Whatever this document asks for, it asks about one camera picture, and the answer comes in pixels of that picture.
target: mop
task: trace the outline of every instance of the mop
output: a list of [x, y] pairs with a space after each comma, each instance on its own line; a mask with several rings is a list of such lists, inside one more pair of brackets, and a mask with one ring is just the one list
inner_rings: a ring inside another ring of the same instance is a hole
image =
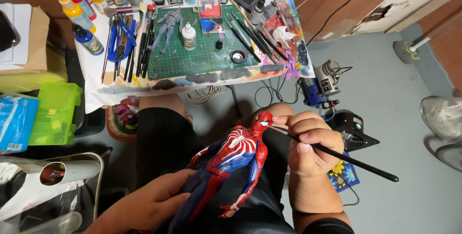
[[430, 41], [430, 39], [436, 35], [438, 32], [440, 32], [443, 28], [447, 27], [447, 25], [451, 24], [454, 20], [456, 20], [458, 17], [460, 17], [462, 13], [460, 13], [458, 16], [444, 24], [440, 29], [436, 30], [435, 32], [429, 34], [427, 37], [422, 39], [420, 42], [416, 43], [413, 45], [413, 42], [411, 41], [395, 41], [393, 42], [393, 50], [395, 51], [397, 57], [403, 62], [403, 63], [414, 63], [416, 60], [420, 59], [420, 56], [418, 54], [418, 48], [421, 47], [423, 44], [426, 42]]

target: cutting mat grid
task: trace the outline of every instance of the cutting mat grid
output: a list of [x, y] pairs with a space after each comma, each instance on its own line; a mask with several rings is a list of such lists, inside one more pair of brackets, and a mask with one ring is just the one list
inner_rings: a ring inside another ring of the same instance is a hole
[[[161, 18], [168, 11], [169, 9], [166, 8], [160, 9], [157, 19]], [[166, 33], [162, 35], [160, 44], [155, 48], [155, 52], [151, 53], [147, 69], [148, 78], [150, 80], [164, 79], [257, 65], [257, 61], [254, 58], [246, 60], [241, 64], [234, 64], [231, 61], [230, 53], [233, 50], [241, 49], [246, 54], [249, 54], [249, 52], [224, 22], [225, 20], [229, 22], [226, 13], [234, 13], [237, 17], [241, 18], [238, 10], [232, 5], [226, 5], [221, 7], [221, 11], [223, 18], [223, 24], [221, 25], [224, 25], [226, 33], [222, 34], [225, 37], [222, 39], [223, 48], [217, 50], [215, 43], [220, 39], [218, 33], [202, 34], [198, 13], [193, 12], [192, 7], [182, 7], [183, 26], [189, 22], [196, 30], [197, 46], [192, 51], [188, 51], [183, 47], [182, 36], [178, 32], [179, 24], [176, 24], [170, 39], [170, 46], [166, 50], [165, 55], [161, 55], [160, 51], [165, 46]], [[154, 35], [156, 37], [162, 24], [164, 23], [157, 24], [155, 27]]]

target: smartphone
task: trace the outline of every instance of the smartphone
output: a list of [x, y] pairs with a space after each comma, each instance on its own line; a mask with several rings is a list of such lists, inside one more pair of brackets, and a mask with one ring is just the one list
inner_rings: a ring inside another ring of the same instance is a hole
[[0, 52], [10, 48], [16, 42], [16, 34], [2, 11], [0, 11]]

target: red suit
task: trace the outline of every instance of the red suit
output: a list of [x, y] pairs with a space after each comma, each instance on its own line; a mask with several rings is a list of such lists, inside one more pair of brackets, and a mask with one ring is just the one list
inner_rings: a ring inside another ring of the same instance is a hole
[[169, 233], [183, 232], [183, 228], [191, 222], [200, 210], [219, 191], [223, 180], [238, 168], [250, 165], [249, 180], [244, 186], [236, 202], [221, 206], [225, 211], [218, 217], [231, 217], [252, 193], [265, 163], [268, 150], [262, 142], [263, 131], [272, 124], [273, 115], [262, 112], [251, 129], [241, 125], [235, 126], [227, 138], [217, 141], [197, 153], [191, 159], [193, 165], [200, 156], [214, 155], [185, 183], [183, 192], [191, 192], [191, 196], [180, 207], [170, 223]]

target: white paint bottle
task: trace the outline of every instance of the white paint bottle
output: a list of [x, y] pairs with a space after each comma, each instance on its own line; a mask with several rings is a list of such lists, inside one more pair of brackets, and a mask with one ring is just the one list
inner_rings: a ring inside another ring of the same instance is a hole
[[196, 48], [196, 30], [189, 24], [181, 30], [183, 36], [183, 46], [186, 50], [191, 51]]

